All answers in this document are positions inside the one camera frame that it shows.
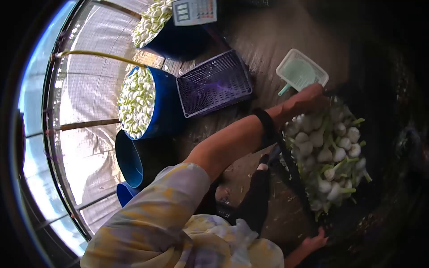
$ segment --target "pile of garlic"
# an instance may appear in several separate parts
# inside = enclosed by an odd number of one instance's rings
[[[155,0],[155,3],[142,14],[141,21],[131,34],[134,46],[136,48],[143,48],[152,41],[171,16],[171,0]]]
[[[122,129],[139,139],[151,122],[155,105],[155,82],[148,68],[139,68],[129,75],[118,98]]]
[[[335,99],[327,110],[302,114],[286,123],[284,141],[297,163],[316,220],[332,204],[340,206],[347,198],[356,202],[351,194],[363,177],[372,181],[360,154],[366,142],[359,142],[358,127],[364,121]]]

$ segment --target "blue plastic tub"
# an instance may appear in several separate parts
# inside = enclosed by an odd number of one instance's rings
[[[155,81],[155,106],[152,120],[140,139],[180,134],[186,123],[177,92],[176,77],[163,70],[149,67]]]
[[[139,187],[143,182],[142,162],[133,141],[128,138],[123,130],[116,134],[115,151],[119,168],[125,180],[130,187]]]
[[[158,35],[142,49],[164,58],[193,60],[206,48],[210,35],[202,25],[175,26],[171,17]]]
[[[121,182],[116,186],[116,194],[118,195],[119,203],[124,207],[133,197],[135,197],[141,189],[132,188],[128,183]]]

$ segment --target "mesh wall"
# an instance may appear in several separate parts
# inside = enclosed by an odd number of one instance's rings
[[[115,0],[114,3],[141,13],[152,1]],[[89,50],[135,59],[160,68],[163,58],[137,51],[131,32],[138,20],[121,12],[89,4],[80,14],[65,50]],[[52,129],[61,125],[118,118],[118,90],[127,63],[103,57],[72,54],[61,59],[49,117]],[[91,203],[116,189],[124,181],[115,155],[115,137],[120,124],[56,131],[57,161],[71,205]],[[92,232],[120,209],[116,194],[78,211]]]

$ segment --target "wooden beam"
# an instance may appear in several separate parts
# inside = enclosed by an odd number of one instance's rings
[[[89,121],[89,122],[81,122],[81,123],[72,123],[72,124],[62,125],[60,130],[66,131],[71,129],[91,127],[91,126],[103,126],[103,125],[110,125],[110,124],[115,124],[119,122],[120,122],[119,118],[116,118],[116,119],[97,120],[97,121]]]

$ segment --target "black wrist strap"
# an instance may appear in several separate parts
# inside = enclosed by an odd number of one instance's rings
[[[267,148],[277,142],[276,135],[277,131],[274,128],[274,121],[271,116],[261,108],[255,108],[252,114],[256,115],[262,123],[264,128],[264,134],[262,136],[261,147],[257,151]]]

